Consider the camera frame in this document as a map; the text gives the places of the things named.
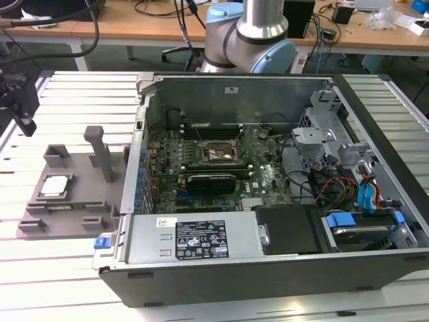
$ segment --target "office chair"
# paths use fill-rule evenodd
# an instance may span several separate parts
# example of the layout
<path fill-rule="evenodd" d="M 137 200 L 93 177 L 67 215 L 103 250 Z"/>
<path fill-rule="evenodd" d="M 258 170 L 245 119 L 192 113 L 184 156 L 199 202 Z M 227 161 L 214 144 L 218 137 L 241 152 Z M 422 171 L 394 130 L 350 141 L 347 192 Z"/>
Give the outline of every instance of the office chair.
<path fill-rule="evenodd" d="M 185 52 L 185 51 L 188 51 L 188 50 L 189 50 L 188 47 L 177 47 L 177 48 L 172 48 L 172 49 L 164 50 L 162 52 L 162 54 L 161 54 L 161 60 L 162 60 L 162 62 L 168 62 L 168 59 L 167 59 L 167 55 L 168 54 L 173 54 L 175 52 Z M 195 48 L 195 51 L 196 51 L 196 53 L 198 53 L 197 57 L 200 57 L 201 56 L 200 55 L 200 49 L 199 48 Z M 195 58 L 194 55 L 191 53 L 188 61 L 186 62 L 186 65 L 185 65 L 185 72 L 188 71 L 188 69 L 192 65 L 192 62 L 194 62 L 194 58 Z"/>

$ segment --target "blue cable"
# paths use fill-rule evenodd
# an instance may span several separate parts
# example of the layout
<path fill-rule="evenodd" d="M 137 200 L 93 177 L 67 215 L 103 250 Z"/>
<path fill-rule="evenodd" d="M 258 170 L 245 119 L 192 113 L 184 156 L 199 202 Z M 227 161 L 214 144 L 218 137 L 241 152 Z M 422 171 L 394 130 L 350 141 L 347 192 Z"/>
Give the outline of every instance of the blue cable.
<path fill-rule="evenodd" d="M 322 45 L 321 45 L 321 47 L 320 47 L 319 63 L 317 64 L 316 74 L 318 74 L 318 73 L 319 73 L 320 62 L 322 61 L 322 56 L 323 56 L 323 44 L 324 44 L 324 37 L 323 37 L 323 34 L 322 34 Z"/>

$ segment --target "warning label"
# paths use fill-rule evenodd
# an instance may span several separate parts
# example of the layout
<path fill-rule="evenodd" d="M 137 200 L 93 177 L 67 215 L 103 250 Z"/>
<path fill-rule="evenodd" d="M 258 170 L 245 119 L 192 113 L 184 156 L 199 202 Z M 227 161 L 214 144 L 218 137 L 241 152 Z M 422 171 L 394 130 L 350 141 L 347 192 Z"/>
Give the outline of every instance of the warning label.
<path fill-rule="evenodd" d="M 176 223 L 176 258 L 203 260 L 229 257 L 224 220 Z"/>

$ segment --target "motherboard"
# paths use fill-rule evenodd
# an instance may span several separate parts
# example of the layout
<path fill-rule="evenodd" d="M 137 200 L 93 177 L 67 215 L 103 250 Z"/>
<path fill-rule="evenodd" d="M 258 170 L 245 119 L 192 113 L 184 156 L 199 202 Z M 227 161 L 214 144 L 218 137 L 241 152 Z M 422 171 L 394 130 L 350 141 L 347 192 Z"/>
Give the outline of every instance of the motherboard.
<path fill-rule="evenodd" d="M 280 168 L 285 135 L 264 126 L 149 126 L 147 170 L 153 213 L 249 211 L 257 205 L 291 203 Z"/>

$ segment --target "blue plastic clip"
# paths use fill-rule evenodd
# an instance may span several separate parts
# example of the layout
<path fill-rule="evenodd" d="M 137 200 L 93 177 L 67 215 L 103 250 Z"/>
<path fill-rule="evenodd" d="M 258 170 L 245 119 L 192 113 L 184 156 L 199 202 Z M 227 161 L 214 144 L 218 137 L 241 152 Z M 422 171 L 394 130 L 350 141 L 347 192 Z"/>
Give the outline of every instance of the blue plastic clip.
<path fill-rule="evenodd" d="M 329 227 L 356 226 L 356 221 L 351 213 L 331 213 L 326 216 Z"/>
<path fill-rule="evenodd" d="M 369 210 L 370 213 L 375 213 L 375 209 L 371 207 L 371 197 L 373 196 L 374 188 L 373 186 L 367 186 L 367 191 L 365 193 L 365 200 L 363 201 L 363 208 Z"/>
<path fill-rule="evenodd" d="M 358 193 L 357 193 L 357 203 L 358 203 L 359 206 L 363 205 L 363 198 L 364 198 L 364 196 L 365 196 L 365 185 L 361 184 L 359 186 L 359 190 L 358 190 Z"/>
<path fill-rule="evenodd" d="M 97 237 L 94 241 L 95 250 L 104 250 L 110 248 L 110 237 Z"/>
<path fill-rule="evenodd" d="M 394 216 L 398 224 L 405 222 L 404 215 L 400 211 L 395 211 Z"/>

